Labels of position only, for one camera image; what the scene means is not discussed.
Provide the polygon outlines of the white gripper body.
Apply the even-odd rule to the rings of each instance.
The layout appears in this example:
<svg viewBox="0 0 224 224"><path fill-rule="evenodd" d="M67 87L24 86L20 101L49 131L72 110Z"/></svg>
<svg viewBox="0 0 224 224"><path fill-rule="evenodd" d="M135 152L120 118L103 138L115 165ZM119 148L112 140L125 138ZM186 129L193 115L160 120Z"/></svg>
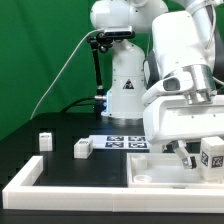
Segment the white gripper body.
<svg viewBox="0 0 224 224"><path fill-rule="evenodd" d="M188 105L181 95L159 97L145 108L143 126L152 145L224 136L224 96L200 105Z"/></svg>

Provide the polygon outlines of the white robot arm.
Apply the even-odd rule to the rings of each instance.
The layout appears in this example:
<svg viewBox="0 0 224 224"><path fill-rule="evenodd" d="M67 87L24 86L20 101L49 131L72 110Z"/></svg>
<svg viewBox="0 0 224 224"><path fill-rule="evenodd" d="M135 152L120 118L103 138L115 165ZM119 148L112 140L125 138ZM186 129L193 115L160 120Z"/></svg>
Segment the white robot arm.
<svg viewBox="0 0 224 224"><path fill-rule="evenodd" d="M98 0L91 9L101 48L113 49L113 81L102 116L141 119L152 152L172 144L189 169L186 143L224 136L224 96L214 83L217 49L214 8L223 0Z"/></svg>

